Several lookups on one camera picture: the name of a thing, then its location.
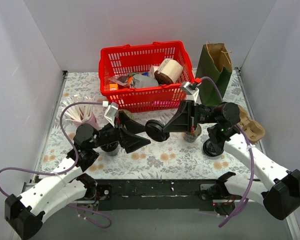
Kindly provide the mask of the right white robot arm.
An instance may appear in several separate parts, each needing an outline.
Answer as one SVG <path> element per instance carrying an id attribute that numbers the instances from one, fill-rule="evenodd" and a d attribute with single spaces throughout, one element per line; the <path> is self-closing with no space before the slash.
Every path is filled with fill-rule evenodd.
<path id="1" fill-rule="evenodd" d="M 207 107 L 182 100 L 162 131 L 185 133 L 194 131 L 198 124 L 212 124 L 207 128 L 209 138 L 203 144 L 203 152 L 210 157 L 227 152 L 250 169 L 252 178 L 258 178 L 253 181 L 226 173 L 217 180 L 217 195 L 222 199 L 238 195 L 258 202 L 274 218 L 284 220 L 300 207 L 300 170 L 290 171 L 253 147 L 237 126 L 239 122 L 240 109 L 235 103 Z"/>

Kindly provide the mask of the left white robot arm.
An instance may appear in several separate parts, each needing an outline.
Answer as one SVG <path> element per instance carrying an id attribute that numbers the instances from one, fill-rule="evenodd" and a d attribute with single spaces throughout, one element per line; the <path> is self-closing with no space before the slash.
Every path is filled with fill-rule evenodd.
<path id="1" fill-rule="evenodd" d="M 97 182 L 85 171 L 97 160 L 99 147 L 120 144 L 132 153 L 150 140 L 139 136 L 145 126 L 132 120 L 122 110 L 114 123 L 97 130 L 88 123 L 76 129 L 74 147 L 61 163 L 31 189 L 9 195 L 4 202 L 4 218 L 23 240 L 32 238 L 54 213 L 77 199 L 93 199 Z"/>

